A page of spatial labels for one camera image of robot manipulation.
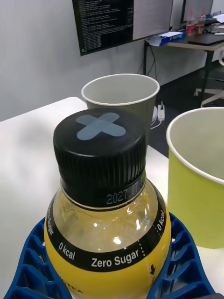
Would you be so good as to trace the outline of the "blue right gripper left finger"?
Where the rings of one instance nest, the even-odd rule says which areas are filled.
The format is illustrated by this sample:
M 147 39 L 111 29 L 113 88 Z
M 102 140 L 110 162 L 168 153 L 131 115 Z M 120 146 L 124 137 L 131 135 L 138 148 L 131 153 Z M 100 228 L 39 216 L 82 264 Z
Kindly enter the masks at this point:
M 65 283 L 56 273 L 46 253 L 44 219 L 27 237 L 6 299 L 71 299 Z

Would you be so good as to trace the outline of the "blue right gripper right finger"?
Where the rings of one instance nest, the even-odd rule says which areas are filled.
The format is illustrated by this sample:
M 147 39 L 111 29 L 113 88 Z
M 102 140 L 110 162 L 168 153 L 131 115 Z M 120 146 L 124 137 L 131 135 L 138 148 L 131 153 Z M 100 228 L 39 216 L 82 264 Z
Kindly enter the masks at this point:
M 168 257 L 152 285 L 148 299 L 196 299 L 214 295 L 199 257 L 194 240 L 173 214 Z

